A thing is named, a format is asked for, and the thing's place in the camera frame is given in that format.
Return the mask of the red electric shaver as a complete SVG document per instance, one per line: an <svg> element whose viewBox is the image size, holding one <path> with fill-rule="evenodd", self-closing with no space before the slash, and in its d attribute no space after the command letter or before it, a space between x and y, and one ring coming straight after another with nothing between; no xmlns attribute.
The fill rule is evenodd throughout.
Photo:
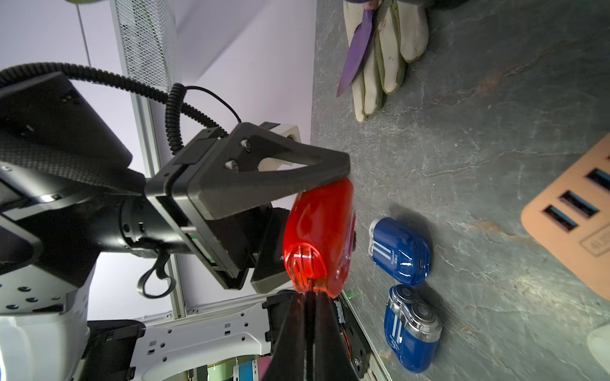
<svg viewBox="0 0 610 381"><path fill-rule="evenodd" d="M298 194L284 230L284 266L298 292L337 298L355 238L354 185L346 178Z"/></svg>

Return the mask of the white power strip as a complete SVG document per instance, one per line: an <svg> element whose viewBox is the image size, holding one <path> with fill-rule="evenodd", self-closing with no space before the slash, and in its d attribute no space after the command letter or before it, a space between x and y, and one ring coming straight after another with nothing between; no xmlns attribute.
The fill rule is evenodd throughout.
<svg viewBox="0 0 610 381"><path fill-rule="evenodd" d="M610 373L610 325L595 328L587 336L589 352L600 366Z"/></svg>

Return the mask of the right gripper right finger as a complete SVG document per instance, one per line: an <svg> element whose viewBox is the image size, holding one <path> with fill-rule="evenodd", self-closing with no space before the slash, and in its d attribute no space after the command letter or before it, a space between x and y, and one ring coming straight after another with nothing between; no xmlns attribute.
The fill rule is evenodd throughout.
<svg viewBox="0 0 610 381"><path fill-rule="evenodd" d="M359 380L350 361L333 300L323 292L315 295L314 380Z"/></svg>

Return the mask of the blue electric shaver lower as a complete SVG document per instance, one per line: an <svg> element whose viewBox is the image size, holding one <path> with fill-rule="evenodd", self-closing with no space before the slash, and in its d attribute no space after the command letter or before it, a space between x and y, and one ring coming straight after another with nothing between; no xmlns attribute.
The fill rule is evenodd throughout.
<svg viewBox="0 0 610 381"><path fill-rule="evenodd" d="M426 371L438 348L443 324L438 314L403 284L389 290L384 315L384 336L405 369Z"/></svg>

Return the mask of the orange power strip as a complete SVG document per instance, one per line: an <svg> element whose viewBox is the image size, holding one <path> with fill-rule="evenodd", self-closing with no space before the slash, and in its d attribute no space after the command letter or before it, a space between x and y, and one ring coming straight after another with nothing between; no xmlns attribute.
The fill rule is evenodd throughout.
<svg viewBox="0 0 610 381"><path fill-rule="evenodd" d="M525 230L578 279L609 299L609 136L521 214Z"/></svg>

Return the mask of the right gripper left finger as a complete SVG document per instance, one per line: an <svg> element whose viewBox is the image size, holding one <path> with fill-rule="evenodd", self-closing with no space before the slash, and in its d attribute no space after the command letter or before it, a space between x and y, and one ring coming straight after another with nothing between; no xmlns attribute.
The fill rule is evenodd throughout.
<svg viewBox="0 0 610 381"><path fill-rule="evenodd" d="M305 297L294 291L280 291L266 301L271 310L271 363L263 380L305 380Z"/></svg>

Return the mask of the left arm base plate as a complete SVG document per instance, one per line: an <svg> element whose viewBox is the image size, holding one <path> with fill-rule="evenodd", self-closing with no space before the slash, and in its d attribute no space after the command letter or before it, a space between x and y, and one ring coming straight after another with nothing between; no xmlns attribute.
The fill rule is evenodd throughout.
<svg viewBox="0 0 610 381"><path fill-rule="evenodd" d="M305 352L305 380L313 379L313 341L314 341L314 313L315 313L315 295L317 293L308 292L302 294L305 297L305 314L306 314L306 352ZM356 317L351 309L347 306L345 298L338 296L331 298L335 304L335 316L338 319L338 326L344 339L346 349L353 365L357 377L362 379L369 369L369 360L372 355L372 349L360 325L356 321ZM266 301L263 303L263 308L268 312L268 320L270 331L265 334L265 339L271 343L272 355L272 338L270 337L271 328L275 325L272 322L271 310L268 310Z"/></svg>

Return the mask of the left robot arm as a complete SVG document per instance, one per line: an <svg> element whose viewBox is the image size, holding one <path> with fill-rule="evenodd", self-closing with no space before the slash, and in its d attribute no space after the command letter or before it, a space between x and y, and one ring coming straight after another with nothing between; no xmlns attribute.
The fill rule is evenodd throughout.
<svg viewBox="0 0 610 381"><path fill-rule="evenodd" d="M173 158L151 179L73 86L102 84L162 103ZM288 125L225 131L170 92L71 63L1 73L1 378L167 380L229 357L270 355L264 380L355 380L335 314L354 245L344 152L301 143ZM165 267L197 257L227 290L292 281L274 333L261 306L147 326L87 318L103 252Z"/></svg>

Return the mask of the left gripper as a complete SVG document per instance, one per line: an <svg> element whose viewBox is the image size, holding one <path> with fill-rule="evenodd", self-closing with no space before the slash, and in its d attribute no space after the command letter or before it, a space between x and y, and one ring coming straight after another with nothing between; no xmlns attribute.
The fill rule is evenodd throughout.
<svg viewBox="0 0 610 381"><path fill-rule="evenodd" d="M145 195L222 288L240 290L254 257L230 216L345 179L350 158L345 152L289 141L290 148L276 156L296 168L258 171L260 161L273 156L279 136L252 123L241 123L226 135L220 128L200 131L147 181ZM289 214L283 208L270 214L250 282L258 294L290 280L283 260Z"/></svg>

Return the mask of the white mesh wall basket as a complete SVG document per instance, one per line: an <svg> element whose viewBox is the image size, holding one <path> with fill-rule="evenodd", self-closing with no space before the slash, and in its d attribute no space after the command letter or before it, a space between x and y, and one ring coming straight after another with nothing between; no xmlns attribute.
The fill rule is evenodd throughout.
<svg viewBox="0 0 610 381"><path fill-rule="evenodd" d="M124 75L170 91L181 81L174 2L116 0L111 11Z"/></svg>

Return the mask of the blue electric shaver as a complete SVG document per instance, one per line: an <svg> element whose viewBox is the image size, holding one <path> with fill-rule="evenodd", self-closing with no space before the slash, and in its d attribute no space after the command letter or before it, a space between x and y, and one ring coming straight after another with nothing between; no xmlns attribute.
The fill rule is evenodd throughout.
<svg viewBox="0 0 610 381"><path fill-rule="evenodd" d="M438 348L443 324L438 314L403 284L389 290L384 315L384 336L405 369L426 371Z"/></svg>
<svg viewBox="0 0 610 381"><path fill-rule="evenodd" d="M429 275L431 250L427 241L390 217L370 224L368 252L373 262L400 284L418 286Z"/></svg>

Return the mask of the blue electric shaver upper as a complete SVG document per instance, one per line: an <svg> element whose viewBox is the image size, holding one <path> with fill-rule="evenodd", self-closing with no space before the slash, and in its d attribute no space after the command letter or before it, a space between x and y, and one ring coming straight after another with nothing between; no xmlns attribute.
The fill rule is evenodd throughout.
<svg viewBox="0 0 610 381"><path fill-rule="evenodd" d="M390 217L370 224L368 252L373 262L400 284L418 286L429 275L431 250L427 241Z"/></svg>

